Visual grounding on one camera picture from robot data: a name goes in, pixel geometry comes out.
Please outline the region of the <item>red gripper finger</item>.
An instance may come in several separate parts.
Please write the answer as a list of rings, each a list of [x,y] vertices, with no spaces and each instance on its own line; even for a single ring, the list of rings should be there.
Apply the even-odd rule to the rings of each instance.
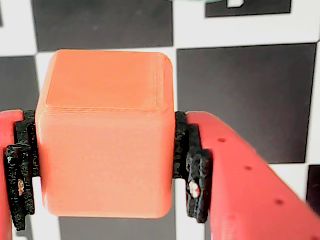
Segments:
[[[35,111],[0,113],[0,238],[26,229],[35,214],[33,178],[40,175]]]
[[[186,212],[215,240],[317,240],[319,216],[231,127],[207,112],[175,114],[173,177]]]

